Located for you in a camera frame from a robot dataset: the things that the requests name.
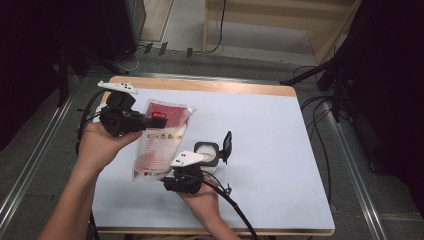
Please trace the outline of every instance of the table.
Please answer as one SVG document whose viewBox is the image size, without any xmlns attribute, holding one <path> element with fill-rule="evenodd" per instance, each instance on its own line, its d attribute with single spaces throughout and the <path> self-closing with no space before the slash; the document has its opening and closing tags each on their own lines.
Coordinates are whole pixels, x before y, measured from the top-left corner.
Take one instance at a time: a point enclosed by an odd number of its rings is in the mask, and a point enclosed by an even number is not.
<svg viewBox="0 0 424 240">
<path fill-rule="evenodd" d="M 220 162 L 215 176 L 223 185 L 230 184 L 230 197 L 258 235 L 333 234 L 294 89 L 207 80 L 113 77 L 110 82 L 131 82 L 138 89 L 133 110 L 144 111 L 148 98 L 196 106 L 178 152 L 193 151 L 198 141 L 222 148 L 227 131 L 232 131 L 228 165 Z M 132 181 L 136 145 L 121 150 L 99 177 L 93 204 L 99 232 L 207 234 L 162 182 Z M 250 235 L 231 205 L 219 201 L 229 226 L 239 235 Z"/>
<path fill-rule="evenodd" d="M 348 33 L 360 2 L 360 0 L 227 0 L 224 22 L 306 31 L 315 58 L 321 64 L 328 59 L 340 37 Z M 206 1 L 203 51 L 206 51 L 207 46 L 208 22 L 221 20 L 223 3 L 223 0 Z"/>
</svg>

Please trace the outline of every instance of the gray floor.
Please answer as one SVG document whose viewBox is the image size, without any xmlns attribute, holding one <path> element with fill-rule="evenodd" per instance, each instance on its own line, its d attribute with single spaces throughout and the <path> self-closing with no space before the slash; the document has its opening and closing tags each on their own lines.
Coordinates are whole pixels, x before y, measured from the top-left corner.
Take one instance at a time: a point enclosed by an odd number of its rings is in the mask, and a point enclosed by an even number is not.
<svg viewBox="0 0 424 240">
<path fill-rule="evenodd" d="M 274 85 L 278 84 L 278 80 L 291 78 L 293 70 L 298 67 L 292 64 L 222 56 L 195 55 L 186 58 L 185 53 L 172 51 L 167 52 L 164 56 L 158 56 L 158 50 L 155 49 L 147 55 L 139 54 L 139 59 L 141 61 L 139 67 L 130 75 L 157 73 L 208 76 L 238 80 L 250 79 L 255 83 Z M 130 58 L 123 64 L 134 66 L 136 62 Z M 97 91 L 96 84 L 99 80 L 107 81 L 111 76 L 103 67 L 92 65 L 88 76 L 78 81 L 81 84 L 75 92 L 69 111 L 46 154 L 42 157 L 42 162 L 11 219 L 3 239 L 35 239 L 40 232 L 66 184 L 75 161 L 75 130 L 81 117 L 81 113 L 77 109 L 85 107 L 89 98 Z M 312 96 L 322 94 L 316 89 L 315 82 L 315 78 L 311 78 L 305 83 L 295 86 L 299 103 Z M 56 92 L 22 127 L 12 143 L 0 153 L 2 171 L 0 193 L 3 199 L 25 166 L 50 117 L 56 111 L 57 99 Z M 310 106 L 304 111 L 306 124 L 312 119 L 312 109 L 313 106 Z M 372 173 L 355 130 L 344 121 L 339 126 L 343 129 L 355 163 L 379 213 L 387 239 L 423 239 L 424 221 L 409 197 L 407 187 L 394 177 L 378 176 Z M 332 181 L 331 206 L 336 224 L 335 234 L 325 238 L 373 239 L 329 119 L 321 121 L 318 127 L 329 154 Z M 328 191 L 327 168 L 316 134 L 311 143 L 323 184 Z M 102 239 L 123 239 L 123 236 L 108 234 L 102 235 Z M 278 239 L 307 239 L 307 237 L 287 236 Z"/>
<path fill-rule="evenodd" d="M 168 49 L 186 51 L 203 48 L 205 0 L 174 1 L 162 42 Z M 214 49 L 220 35 L 220 22 L 209 21 L 207 49 Z M 225 57 L 246 58 L 298 65 L 316 65 L 305 31 L 225 22 L 222 42 L 214 53 Z"/>
</svg>

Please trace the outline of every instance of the wooden table edge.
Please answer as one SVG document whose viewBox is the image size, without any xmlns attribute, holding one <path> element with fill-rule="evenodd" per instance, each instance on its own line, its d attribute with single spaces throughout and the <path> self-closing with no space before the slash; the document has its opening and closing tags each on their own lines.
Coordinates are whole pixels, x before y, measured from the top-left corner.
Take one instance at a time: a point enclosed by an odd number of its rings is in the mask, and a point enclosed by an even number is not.
<svg viewBox="0 0 424 240">
<path fill-rule="evenodd" d="M 296 97 L 296 91 L 290 86 L 263 85 L 256 83 L 237 83 L 224 81 L 187 80 L 187 79 L 167 79 L 150 77 L 129 77 L 115 76 L 110 83 L 128 83 L 134 88 L 144 89 L 162 89 L 162 90 L 186 90 L 186 91 L 204 91 L 238 94 L 261 94 L 272 96 Z M 108 94 L 105 94 L 102 103 L 106 101 Z"/>
<path fill-rule="evenodd" d="M 239 236 L 250 236 L 248 229 L 233 229 Z M 100 233 L 150 235 L 209 235 L 197 228 L 98 227 Z M 331 236 L 335 229 L 255 229 L 259 236 Z"/>
</svg>

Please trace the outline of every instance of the floor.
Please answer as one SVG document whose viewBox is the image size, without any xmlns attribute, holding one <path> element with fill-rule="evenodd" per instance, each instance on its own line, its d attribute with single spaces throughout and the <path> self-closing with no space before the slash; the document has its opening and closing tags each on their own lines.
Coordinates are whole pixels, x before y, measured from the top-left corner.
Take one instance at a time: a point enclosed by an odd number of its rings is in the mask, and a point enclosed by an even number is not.
<svg viewBox="0 0 424 240">
<path fill-rule="evenodd" d="M 140 39 L 146 42 L 162 42 L 166 32 L 173 0 L 145 0 L 146 21 Z"/>
<path fill-rule="evenodd" d="M 197 54 L 187 58 L 185 52 L 187 47 L 201 48 L 203 30 L 203 25 L 198 22 L 203 21 L 203 18 L 200 18 L 201 14 L 193 14 L 190 16 L 192 18 L 188 18 L 184 12 L 197 13 L 191 7 L 197 7 L 195 9 L 200 11 L 203 7 L 202 1 L 174 2 L 163 39 L 155 44 L 160 47 L 160 42 L 168 42 L 168 51 L 165 55 L 159 56 L 159 50 L 155 48 L 149 54 L 141 54 L 140 51 L 119 65 L 133 69 L 130 71 L 132 76 L 152 73 L 156 76 L 169 76 L 167 74 L 207 76 L 224 81 L 244 79 L 256 84 L 271 85 L 278 85 L 279 80 L 290 79 L 293 75 L 309 69 L 298 69 L 300 66 L 317 65 L 306 35 L 292 30 L 284 30 L 290 33 L 285 34 L 287 39 L 285 44 L 282 44 L 284 46 L 276 48 L 275 51 L 256 51 L 256 49 L 249 51 L 246 50 L 249 49 L 249 43 L 246 43 L 245 49 L 231 49 L 231 46 L 226 45 L 226 41 L 229 40 L 225 40 L 227 35 L 224 32 L 221 52 L 214 55 Z M 268 30 L 252 29 L 256 32 L 270 33 Z M 98 81 L 107 81 L 112 76 L 102 66 L 93 62 L 90 64 L 91 70 L 87 77 L 72 78 L 71 85 L 75 86 L 75 91 L 69 100 L 67 112 L 59 118 L 59 124 L 54 129 L 46 150 L 37 152 L 39 161 L 34 164 L 35 171 L 29 178 L 28 186 L 21 189 L 22 195 L 16 199 L 19 205 L 13 209 L 13 217 L 6 223 L 2 220 L 2 226 L 6 224 L 7 228 L 1 229 L 1 239 L 35 239 L 53 210 L 75 160 L 75 129 L 81 117 L 77 109 L 83 108 L 96 92 Z M 299 104 L 314 96 L 331 94 L 331 92 L 319 92 L 315 84 L 316 79 L 311 77 L 295 85 Z M 28 159 L 33 159 L 32 155 L 37 149 L 38 140 L 43 138 L 44 129 L 50 127 L 49 120 L 60 110 L 56 108 L 57 99 L 58 93 L 55 92 L 22 127 L 11 144 L 0 153 L 2 199 L 8 196 L 14 183 L 19 180 L 22 169 L 26 169 Z M 303 112 L 305 125 L 312 121 L 314 107 L 311 105 L 305 108 Z M 331 105 L 320 107 L 318 113 L 325 111 L 325 107 L 331 108 Z M 424 221 L 413 204 L 407 187 L 395 177 L 380 176 L 370 170 L 366 153 L 349 122 L 342 120 L 340 123 L 335 123 L 334 119 L 327 115 L 318 123 L 317 128 L 323 138 L 330 169 L 327 168 L 323 147 L 316 132 L 311 138 L 311 144 L 324 188 L 327 192 L 331 192 L 330 206 L 336 231 L 330 237 L 313 237 L 313 239 L 424 239 Z M 364 205 L 363 198 L 368 198 L 370 201 L 365 201 Z M 367 215 L 369 212 L 366 210 L 374 210 L 377 213 L 377 221 L 370 222 L 370 215 Z M 102 234 L 101 237 L 123 239 L 120 234 Z M 307 236 L 277 237 L 289 240 L 307 238 Z"/>
</svg>

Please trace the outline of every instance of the cable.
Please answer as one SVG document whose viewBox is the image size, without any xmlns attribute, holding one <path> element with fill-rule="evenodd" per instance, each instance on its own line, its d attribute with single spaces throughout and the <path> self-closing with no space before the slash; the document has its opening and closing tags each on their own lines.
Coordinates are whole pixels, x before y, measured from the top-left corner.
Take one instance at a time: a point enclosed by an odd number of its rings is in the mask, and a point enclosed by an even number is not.
<svg viewBox="0 0 424 240">
<path fill-rule="evenodd" d="M 79 128 L 78 128 L 78 141 L 80 141 L 81 140 L 81 137 L 82 137 L 82 132 L 83 132 L 83 129 L 84 129 L 84 125 L 85 125 L 85 123 L 87 122 L 86 120 L 87 120 L 87 116 L 88 116 L 88 114 L 90 113 L 90 108 L 91 108 L 91 105 L 93 105 L 93 102 L 96 100 L 96 98 L 98 97 L 98 96 L 100 96 L 101 94 L 103 94 L 104 92 L 106 92 L 106 91 L 110 91 L 110 92 L 112 92 L 111 90 L 107 90 L 107 89 L 102 89 L 102 90 L 100 90 L 100 91 L 98 91 L 96 94 L 94 94 L 94 96 L 90 99 L 90 101 L 87 103 L 87 106 L 85 107 L 85 109 L 84 109 L 84 113 L 82 114 L 82 117 L 81 117 L 81 122 L 80 122 L 80 125 L 79 125 Z"/>
<path fill-rule="evenodd" d="M 218 178 L 216 178 L 212 173 L 209 173 L 208 171 L 202 170 L 203 173 L 206 173 L 208 176 L 212 177 L 216 183 L 221 187 L 222 191 L 225 192 L 225 188 L 224 186 L 222 186 L 221 182 L 218 180 Z"/>
<path fill-rule="evenodd" d="M 224 191 L 222 191 L 221 189 L 219 189 L 218 187 L 216 187 L 215 185 L 209 183 L 208 181 L 199 179 L 197 177 L 193 177 L 187 174 L 183 174 L 183 173 L 176 173 L 174 172 L 174 175 L 177 176 L 181 176 L 181 177 L 188 177 L 194 180 L 197 180 L 199 182 L 202 182 L 206 185 L 208 185 L 209 187 L 211 187 L 213 190 L 215 190 L 215 192 L 217 192 L 219 195 L 221 195 L 221 197 L 223 197 L 225 200 L 227 200 L 227 202 L 229 204 L 231 204 L 231 206 L 234 208 L 234 210 L 237 212 L 237 214 L 240 216 L 240 218 L 243 220 L 243 222 L 246 224 L 247 228 L 249 229 L 250 233 L 252 234 L 253 238 L 255 240 L 259 240 L 258 235 L 255 232 L 255 229 L 253 229 L 252 225 L 250 225 L 249 221 L 247 220 L 246 216 L 244 216 L 243 212 L 241 211 L 241 209 L 239 208 L 238 204 L 236 202 L 234 202 L 234 200 L 232 200 L 230 198 L 230 196 L 228 196 Z"/>
<path fill-rule="evenodd" d="M 302 69 L 302 68 L 314 68 L 314 67 L 316 67 L 316 66 L 301 66 L 301 67 L 295 68 L 295 69 L 293 70 L 293 72 L 292 72 L 293 78 L 295 78 L 295 77 L 296 77 L 295 73 L 296 73 L 299 69 Z M 315 77 L 315 79 L 316 79 L 317 81 L 319 81 L 319 80 L 318 80 L 318 77 L 317 77 L 317 75 L 316 75 L 316 74 L 314 75 L 314 77 Z"/>
<path fill-rule="evenodd" d="M 218 44 L 216 45 L 216 47 L 212 50 L 206 51 L 206 52 L 202 52 L 202 51 L 195 51 L 196 53 L 202 53 L 202 54 L 211 54 L 214 53 L 218 47 L 221 45 L 222 42 L 222 26 L 224 24 L 224 16 L 225 16 L 225 7 L 227 6 L 227 0 L 224 0 L 224 6 L 222 8 L 222 15 L 221 15 L 221 25 L 220 25 L 220 30 L 219 30 L 219 41 Z"/>
<path fill-rule="evenodd" d="M 157 47 L 152 47 L 152 49 L 160 50 L 160 48 L 157 48 Z M 166 49 L 166 51 L 167 52 L 177 52 L 177 53 L 187 54 L 187 51 L 183 51 L 183 50 Z M 206 52 L 202 52 L 202 51 L 193 51 L 193 55 L 195 55 L 195 54 L 197 54 L 197 55 L 208 55 L 208 54 L 212 54 L 212 53 L 206 53 Z"/>
<path fill-rule="evenodd" d="M 122 67 L 117 62 L 114 62 L 114 64 L 116 66 L 118 66 L 119 68 L 121 68 L 122 70 L 125 70 L 125 71 L 128 71 L 128 72 L 133 71 L 133 70 L 136 70 L 138 68 L 138 66 L 140 65 L 140 60 L 138 60 L 137 53 L 139 51 L 141 51 L 142 49 L 144 49 L 144 47 L 137 49 L 137 51 L 135 51 L 135 53 L 134 53 L 134 58 L 137 61 L 137 64 L 135 65 L 135 67 L 128 69 L 128 68 Z"/>
<path fill-rule="evenodd" d="M 94 220 L 93 209 L 90 212 L 90 224 L 94 227 L 93 238 L 94 240 L 100 240 L 99 232 L 97 231 L 96 221 Z"/>
<path fill-rule="evenodd" d="M 333 96 L 318 96 L 318 97 L 311 97 L 311 98 L 309 98 L 309 99 L 307 99 L 307 100 L 305 100 L 305 102 L 303 102 L 303 104 L 301 105 L 301 107 L 300 107 L 300 110 L 301 111 L 303 111 L 303 109 L 306 107 L 306 106 L 308 106 L 309 104 L 311 104 L 312 102 L 315 102 L 316 100 L 319 100 L 319 99 L 322 99 L 322 98 L 324 98 L 324 99 L 326 99 L 326 100 L 330 100 L 330 99 L 332 99 L 333 98 Z"/>
<path fill-rule="evenodd" d="M 88 121 L 93 120 L 94 118 L 96 118 L 96 117 L 100 116 L 102 113 L 107 113 L 107 112 L 110 112 L 110 111 L 111 111 L 111 109 L 108 109 L 108 110 L 103 111 L 103 112 L 97 112 L 97 113 L 95 113 L 93 116 L 91 116 L 91 117 L 89 117 L 89 118 L 87 118 L 87 119 L 85 120 L 84 125 L 85 125 Z"/>
<path fill-rule="evenodd" d="M 331 203 L 331 172 L 330 172 L 330 163 L 329 163 L 329 160 L 328 160 L 327 149 L 326 149 L 326 147 L 325 147 L 325 145 L 324 145 L 324 142 L 323 142 L 323 140 L 322 140 L 321 134 L 320 134 L 320 132 L 319 132 L 319 130 L 318 130 L 317 122 L 316 122 L 316 118 L 315 118 L 315 112 L 316 112 L 316 110 L 317 110 L 317 109 L 318 109 L 318 107 L 319 107 L 321 104 L 323 104 L 325 101 L 327 101 L 327 99 L 321 100 L 321 101 L 320 101 L 320 102 L 319 102 L 319 103 L 315 106 L 314 111 L 312 112 L 312 119 L 313 119 L 313 121 L 314 121 L 315 131 L 317 132 L 317 135 L 318 135 L 319 141 L 320 141 L 320 143 L 321 143 L 322 150 L 323 150 L 323 152 L 324 152 L 325 162 L 326 162 L 326 165 L 327 165 L 327 178 L 328 178 L 328 194 L 327 194 L 327 200 L 328 200 L 328 203 Z"/>
<path fill-rule="evenodd" d="M 316 117 L 317 118 L 320 117 L 320 119 L 317 120 L 316 123 L 319 123 L 321 120 L 323 120 L 325 118 L 326 114 L 328 114 L 329 112 L 331 112 L 331 109 L 324 110 L 320 114 L 318 114 Z M 312 130 L 311 130 L 311 134 L 309 135 L 309 140 L 312 139 L 312 135 L 313 135 L 314 130 L 315 130 L 315 125 L 314 125 L 314 121 L 313 120 L 308 124 L 308 126 L 306 126 L 306 129 L 308 129 L 311 126 L 313 126 L 313 127 L 312 127 Z"/>
<path fill-rule="evenodd" d="M 217 17 L 217 12 L 218 12 L 218 9 L 217 9 L 217 0 L 215 0 L 214 1 L 214 8 L 215 8 L 215 17 Z M 215 28 L 216 28 L 216 31 L 218 32 L 218 33 L 221 33 L 221 30 L 219 30 L 219 27 L 218 27 L 218 20 L 215 20 Z"/>
</svg>

